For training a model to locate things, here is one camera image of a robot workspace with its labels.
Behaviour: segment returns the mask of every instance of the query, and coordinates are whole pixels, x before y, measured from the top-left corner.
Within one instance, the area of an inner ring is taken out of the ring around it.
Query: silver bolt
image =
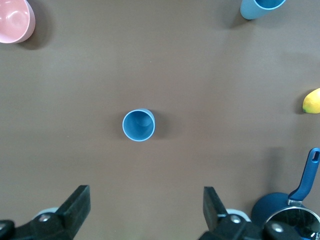
[[[50,218],[51,218],[50,215],[48,215],[48,214],[42,214],[41,217],[39,218],[39,221],[40,221],[40,222],[46,222],[46,221],[48,221]]]
[[[275,230],[277,233],[282,233],[284,231],[283,227],[280,226],[278,223],[272,223],[271,227],[273,230]]]
[[[2,230],[6,225],[4,223],[0,224],[0,230]]]
[[[235,224],[241,223],[241,219],[240,219],[240,217],[238,217],[237,215],[231,215],[231,216],[230,216],[230,219],[231,219],[231,221],[234,222]]]

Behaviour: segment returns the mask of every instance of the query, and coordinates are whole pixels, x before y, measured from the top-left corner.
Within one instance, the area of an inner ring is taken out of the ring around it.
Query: pink bowl
[[[35,26],[34,11],[26,0],[0,0],[0,43],[21,43]]]

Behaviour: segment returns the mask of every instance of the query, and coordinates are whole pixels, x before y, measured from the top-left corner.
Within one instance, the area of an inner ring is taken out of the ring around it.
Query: blue pot handle
[[[320,148],[316,147],[310,150],[308,158],[306,159],[300,185],[296,190],[289,194],[289,200],[302,202],[310,193],[312,185],[314,184],[319,162]]]

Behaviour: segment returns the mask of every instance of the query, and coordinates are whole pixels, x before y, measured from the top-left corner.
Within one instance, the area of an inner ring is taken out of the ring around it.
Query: yellow fruit
[[[320,88],[310,92],[303,100],[302,109],[307,114],[320,113]]]

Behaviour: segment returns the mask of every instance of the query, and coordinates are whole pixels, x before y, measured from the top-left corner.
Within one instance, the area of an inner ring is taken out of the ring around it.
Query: blue cup
[[[248,20],[260,18],[279,8],[286,0],[242,0],[240,13]]]
[[[292,226],[303,240],[320,239],[320,217],[302,205],[309,194],[320,162],[320,148],[310,150],[299,187],[290,194],[274,192],[260,198],[253,206],[251,220],[263,228],[269,221]]]
[[[145,108],[132,110],[125,115],[122,122],[124,134],[131,140],[143,142],[154,134],[155,116]]]

